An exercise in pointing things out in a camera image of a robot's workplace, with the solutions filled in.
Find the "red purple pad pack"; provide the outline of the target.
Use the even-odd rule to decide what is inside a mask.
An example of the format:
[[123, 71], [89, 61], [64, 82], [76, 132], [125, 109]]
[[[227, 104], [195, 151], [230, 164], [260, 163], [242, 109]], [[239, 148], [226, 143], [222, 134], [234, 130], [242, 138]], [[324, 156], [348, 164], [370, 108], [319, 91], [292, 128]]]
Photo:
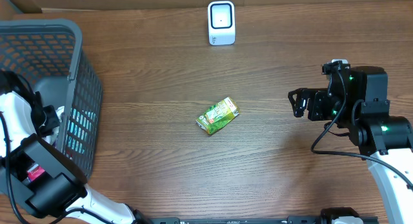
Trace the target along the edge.
[[36, 180], [39, 176], [41, 176], [43, 173], [45, 173], [45, 170], [38, 165], [37, 163], [34, 163], [28, 170], [27, 170], [27, 176], [28, 180], [30, 182], [33, 182]]

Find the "green juice carton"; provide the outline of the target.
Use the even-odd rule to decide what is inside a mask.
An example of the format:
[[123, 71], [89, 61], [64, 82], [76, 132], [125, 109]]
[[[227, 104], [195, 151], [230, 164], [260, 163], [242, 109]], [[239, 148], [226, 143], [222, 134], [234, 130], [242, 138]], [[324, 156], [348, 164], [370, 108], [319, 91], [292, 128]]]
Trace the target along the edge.
[[196, 119], [208, 135], [215, 134], [239, 115], [239, 107], [231, 97], [212, 105]]

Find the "teal wet wipes pack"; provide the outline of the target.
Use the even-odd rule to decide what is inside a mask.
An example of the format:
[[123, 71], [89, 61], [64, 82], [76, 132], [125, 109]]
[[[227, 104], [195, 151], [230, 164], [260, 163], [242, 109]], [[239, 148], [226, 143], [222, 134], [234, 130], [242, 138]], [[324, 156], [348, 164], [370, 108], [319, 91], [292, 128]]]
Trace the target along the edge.
[[86, 146], [90, 144], [89, 138], [96, 131], [95, 123], [96, 114], [91, 111], [80, 111], [75, 108], [71, 109], [71, 116], [68, 121], [68, 136], [66, 146], [77, 153], [84, 154]]

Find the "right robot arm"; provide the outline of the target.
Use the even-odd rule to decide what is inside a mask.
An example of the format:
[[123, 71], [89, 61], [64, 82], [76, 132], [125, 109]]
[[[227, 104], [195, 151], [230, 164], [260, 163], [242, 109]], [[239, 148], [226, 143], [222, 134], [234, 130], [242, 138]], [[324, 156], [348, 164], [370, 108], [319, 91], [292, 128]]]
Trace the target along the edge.
[[[412, 125], [390, 115], [388, 75], [378, 66], [335, 61], [322, 66], [326, 88], [298, 88], [288, 93], [293, 115], [324, 121], [324, 130], [311, 146], [319, 155], [348, 156], [367, 162], [381, 194], [390, 223], [412, 223]], [[332, 126], [343, 133], [358, 153], [316, 150]]]

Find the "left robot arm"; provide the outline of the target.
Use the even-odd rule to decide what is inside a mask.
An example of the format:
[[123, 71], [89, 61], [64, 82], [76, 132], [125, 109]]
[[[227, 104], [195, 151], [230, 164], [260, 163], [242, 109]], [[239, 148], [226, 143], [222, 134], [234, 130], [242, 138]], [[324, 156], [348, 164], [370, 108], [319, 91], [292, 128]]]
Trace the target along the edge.
[[1, 72], [1, 191], [21, 223], [19, 209], [87, 223], [148, 223], [138, 210], [88, 186], [83, 171], [54, 146], [61, 120], [39, 92], [14, 72]]

